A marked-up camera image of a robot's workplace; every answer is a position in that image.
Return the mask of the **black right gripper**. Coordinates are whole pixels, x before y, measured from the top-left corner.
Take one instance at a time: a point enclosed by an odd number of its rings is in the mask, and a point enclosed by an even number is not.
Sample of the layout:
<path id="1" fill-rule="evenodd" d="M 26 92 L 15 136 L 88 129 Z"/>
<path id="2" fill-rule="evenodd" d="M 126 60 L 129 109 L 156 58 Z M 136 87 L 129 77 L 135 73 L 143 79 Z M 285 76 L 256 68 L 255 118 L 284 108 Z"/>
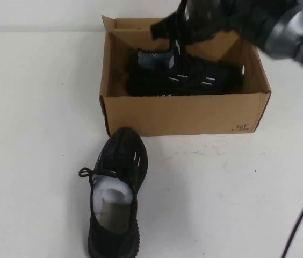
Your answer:
<path id="1" fill-rule="evenodd" d="M 169 51 L 187 67 L 185 45 L 213 39 L 221 31 L 247 38 L 248 23 L 260 1 L 180 1 L 176 11 L 150 26 L 152 39 L 169 39 Z"/>

